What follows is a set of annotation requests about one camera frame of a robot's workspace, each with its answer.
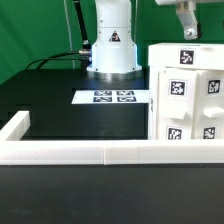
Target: cable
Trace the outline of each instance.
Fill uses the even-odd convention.
[[[40,62],[40,61],[69,61],[69,60],[73,60],[73,61],[82,61],[83,59],[78,59],[78,58],[44,58],[44,59],[38,59],[38,60],[35,60],[33,62],[31,62],[30,64],[28,64],[25,68],[25,70],[28,70],[29,67],[37,62]]]
[[[68,55],[76,55],[79,54],[78,51],[70,51],[70,52],[65,52],[65,53],[61,53],[61,54],[56,54],[56,55],[52,55],[51,57],[43,60],[36,69],[40,69],[42,66],[44,66],[49,60],[51,60],[52,58],[59,58],[59,57],[64,57],[64,56],[68,56]]]
[[[136,5],[135,5],[134,43],[136,43],[136,39],[137,39],[137,24],[138,24],[138,0],[136,0]]]
[[[77,13],[78,21],[79,21],[79,27],[80,27],[82,41],[83,41],[82,42],[83,49],[90,50],[91,45],[87,37],[86,26],[85,26],[83,14],[82,14],[80,0],[73,0],[73,3],[75,5],[75,9],[76,9],[76,13]]]
[[[67,28],[68,28],[70,50],[73,51],[72,32],[71,32],[70,20],[68,15],[67,0],[64,0],[64,9],[65,9],[65,18],[66,18]]]

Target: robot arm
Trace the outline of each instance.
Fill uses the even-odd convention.
[[[223,2],[223,0],[156,0],[156,2],[159,5],[176,5],[176,14],[183,26],[184,38],[192,40],[201,37],[201,25],[194,14],[196,3]]]

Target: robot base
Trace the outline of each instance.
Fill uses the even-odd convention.
[[[97,71],[87,71],[87,76],[90,78],[104,80],[127,80],[142,76],[142,69],[137,69],[127,73],[102,73]]]

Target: black cable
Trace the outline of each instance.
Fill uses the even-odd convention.
[[[73,0],[73,3],[75,5],[75,9],[76,9],[77,17],[78,17],[79,27],[80,27],[82,41],[83,41],[82,42],[83,49],[89,50],[91,49],[91,45],[89,43],[87,32],[86,32],[86,26],[85,26],[83,14],[82,14],[80,0]]]
[[[36,69],[40,69],[42,66],[44,66],[48,61],[50,61],[52,58],[59,58],[59,57],[64,57],[64,56],[68,56],[68,55],[77,55],[79,54],[78,51],[70,51],[70,52],[65,52],[65,53],[61,53],[61,54],[55,54],[55,55],[52,55],[51,57],[49,58],[46,58],[43,60],[42,63],[40,63]]]
[[[75,59],[75,58],[44,58],[44,59],[38,59],[38,60],[35,60],[35,61],[33,61],[33,62],[31,62],[30,64],[28,64],[27,66],[26,66],[26,68],[25,68],[25,70],[28,70],[29,69],[29,67],[31,66],[31,65],[33,65],[33,64],[35,64],[35,63],[37,63],[37,62],[40,62],[40,61],[46,61],[47,60],[47,62],[49,62],[49,61],[82,61],[82,59]]]

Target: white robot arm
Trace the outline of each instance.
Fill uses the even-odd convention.
[[[95,0],[97,40],[92,46],[90,77],[129,79],[141,74],[137,46],[131,38],[131,1]]]
[[[224,0],[156,0],[158,5],[176,5],[177,16],[184,29],[186,40],[198,39],[201,37],[201,26],[194,15],[196,3],[223,2]]]

